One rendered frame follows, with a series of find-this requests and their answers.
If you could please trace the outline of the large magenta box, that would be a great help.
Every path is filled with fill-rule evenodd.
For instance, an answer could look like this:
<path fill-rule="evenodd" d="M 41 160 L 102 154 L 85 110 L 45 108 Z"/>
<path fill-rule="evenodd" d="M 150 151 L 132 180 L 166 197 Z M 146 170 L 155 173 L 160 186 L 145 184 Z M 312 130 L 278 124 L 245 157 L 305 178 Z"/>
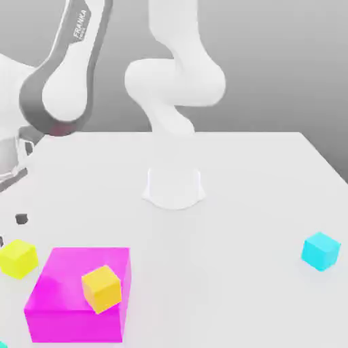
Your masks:
<path fill-rule="evenodd" d="M 82 276 L 108 265 L 121 280 L 122 302 L 96 314 Z M 24 307 L 34 343 L 121 343 L 131 289 L 127 247 L 55 247 Z"/>

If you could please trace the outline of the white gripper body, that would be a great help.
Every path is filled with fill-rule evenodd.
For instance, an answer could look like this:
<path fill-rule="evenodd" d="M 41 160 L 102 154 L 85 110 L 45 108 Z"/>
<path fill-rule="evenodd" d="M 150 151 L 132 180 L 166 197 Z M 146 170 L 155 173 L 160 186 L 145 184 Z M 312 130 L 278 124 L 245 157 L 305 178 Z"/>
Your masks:
<path fill-rule="evenodd" d="M 31 170 L 21 169 L 14 177 L 0 183 L 0 203 L 24 201 L 29 193 Z"/>

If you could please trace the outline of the small cyan cube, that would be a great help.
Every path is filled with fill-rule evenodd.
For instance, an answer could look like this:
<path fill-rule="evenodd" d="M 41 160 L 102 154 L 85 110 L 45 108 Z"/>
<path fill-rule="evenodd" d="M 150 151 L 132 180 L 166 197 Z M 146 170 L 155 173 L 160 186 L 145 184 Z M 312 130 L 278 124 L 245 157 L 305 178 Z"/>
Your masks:
<path fill-rule="evenodd" d="M 340 248 L 341 243 L 317 232 L 304 241 L 301 260 L 322 272 L 336 263 Z"/>

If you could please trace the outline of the small yellow cube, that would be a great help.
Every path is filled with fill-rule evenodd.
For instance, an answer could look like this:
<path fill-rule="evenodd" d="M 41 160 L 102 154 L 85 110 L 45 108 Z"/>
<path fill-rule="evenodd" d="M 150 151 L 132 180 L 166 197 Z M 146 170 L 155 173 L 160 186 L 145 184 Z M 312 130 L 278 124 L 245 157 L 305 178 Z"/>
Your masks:
<path fill-rule="evenodd" d="M 38 267 L 36 247 L 20 239 L 0 249 L 0 271 L 15 279 L 22 279 Z"/>

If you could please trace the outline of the small orange cube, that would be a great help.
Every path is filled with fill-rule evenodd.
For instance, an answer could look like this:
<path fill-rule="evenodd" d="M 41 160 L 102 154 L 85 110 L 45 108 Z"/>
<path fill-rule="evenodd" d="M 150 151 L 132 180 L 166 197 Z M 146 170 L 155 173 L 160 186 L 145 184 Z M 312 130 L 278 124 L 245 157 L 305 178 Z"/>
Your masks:
<path fill-rule="evenodd" d="M 122 302 L 121 280 L 108 265 L 82 276 L 86 302 L 98 315 Z"/>

